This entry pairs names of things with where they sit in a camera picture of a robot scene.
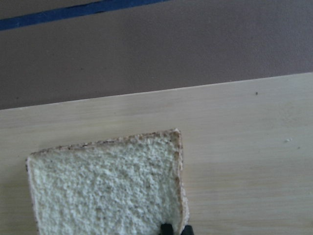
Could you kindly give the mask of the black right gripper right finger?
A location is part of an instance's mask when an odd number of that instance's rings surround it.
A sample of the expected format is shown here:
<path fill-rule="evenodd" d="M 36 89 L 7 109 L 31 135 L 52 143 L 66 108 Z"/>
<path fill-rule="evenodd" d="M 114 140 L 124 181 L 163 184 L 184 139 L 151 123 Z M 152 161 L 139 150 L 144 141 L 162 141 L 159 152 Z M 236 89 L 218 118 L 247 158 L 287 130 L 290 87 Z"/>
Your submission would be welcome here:
<path fill-rule="evenodd" d="M 193 227 L 191 225 L 186 225 L 181 232 L 181 235 L 194 235 Z"/>

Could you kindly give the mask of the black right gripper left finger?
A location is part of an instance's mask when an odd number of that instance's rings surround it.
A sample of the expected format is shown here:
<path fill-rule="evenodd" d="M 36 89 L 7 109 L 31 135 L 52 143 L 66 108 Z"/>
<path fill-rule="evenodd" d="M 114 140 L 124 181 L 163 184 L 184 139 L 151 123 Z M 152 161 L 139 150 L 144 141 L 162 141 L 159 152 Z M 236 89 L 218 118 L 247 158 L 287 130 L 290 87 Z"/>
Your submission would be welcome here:
<path fill-rule="evenodd" d="M 160 235 L 173 235 L 174 230 L 171 224 L 165 223 L 161 224 Z"/>

